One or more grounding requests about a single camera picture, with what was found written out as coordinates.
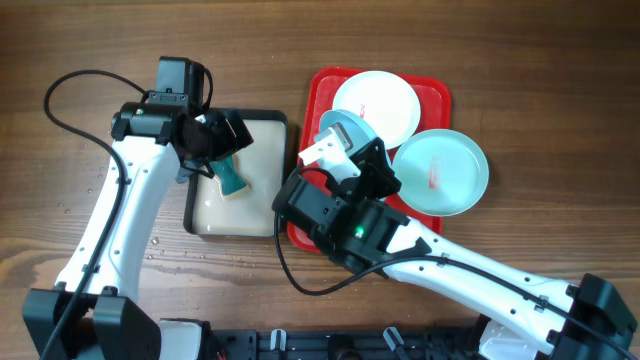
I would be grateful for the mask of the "green yellow scrub sponge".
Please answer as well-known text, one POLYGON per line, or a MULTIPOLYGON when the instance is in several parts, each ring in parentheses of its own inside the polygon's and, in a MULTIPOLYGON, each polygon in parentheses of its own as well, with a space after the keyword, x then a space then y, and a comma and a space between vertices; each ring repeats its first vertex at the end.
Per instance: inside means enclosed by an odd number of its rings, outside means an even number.
POLYGON ((244 178, 236 168, 235 157, 230 155, 224 159, 209 163, 214 176, 220 184, 220 192, 223 196, 233 195, 247 187, 244 178))

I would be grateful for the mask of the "light blue round plate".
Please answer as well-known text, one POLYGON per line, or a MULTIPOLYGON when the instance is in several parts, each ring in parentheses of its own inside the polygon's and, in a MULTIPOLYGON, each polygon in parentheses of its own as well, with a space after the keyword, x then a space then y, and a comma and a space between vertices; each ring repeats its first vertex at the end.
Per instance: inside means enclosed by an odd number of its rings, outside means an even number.
POLYGON ((326 111, 320 119, 320 132, 335 123, 342 125, 353 143, 353 147, 347 151, 349 158, 370 141, 380 138, 365 120, 348 110, 326 111))

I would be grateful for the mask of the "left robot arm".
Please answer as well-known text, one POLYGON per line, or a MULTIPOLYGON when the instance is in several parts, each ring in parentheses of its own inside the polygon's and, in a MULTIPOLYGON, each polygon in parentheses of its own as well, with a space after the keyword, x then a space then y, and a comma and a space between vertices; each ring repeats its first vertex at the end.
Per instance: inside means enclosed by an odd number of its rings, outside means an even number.
POLYGON ((211 325, 153 320, 137 303, 147 240, 173 183, 245 185, 233 157, 253 139, 238 111, 211 104, 202 64, 163 57, 155 87, 114 115, 109 169, 87 228, 49 290, 31 290, 22 317, 43 359, 221 359, 211 325))

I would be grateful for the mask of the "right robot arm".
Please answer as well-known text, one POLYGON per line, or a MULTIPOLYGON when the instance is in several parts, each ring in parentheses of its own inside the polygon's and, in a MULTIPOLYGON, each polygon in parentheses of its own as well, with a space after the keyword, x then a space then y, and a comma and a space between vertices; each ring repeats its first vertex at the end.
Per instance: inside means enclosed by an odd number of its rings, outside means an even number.
POLYGON ((638 327, 617 290, 528 274, 461 247, 382 202, 399 181, 380 139, 319 140, 277 194, 277 215, 358 280, 369 273, 423 287, 487 317, 485 359, 629 359, 638 327))

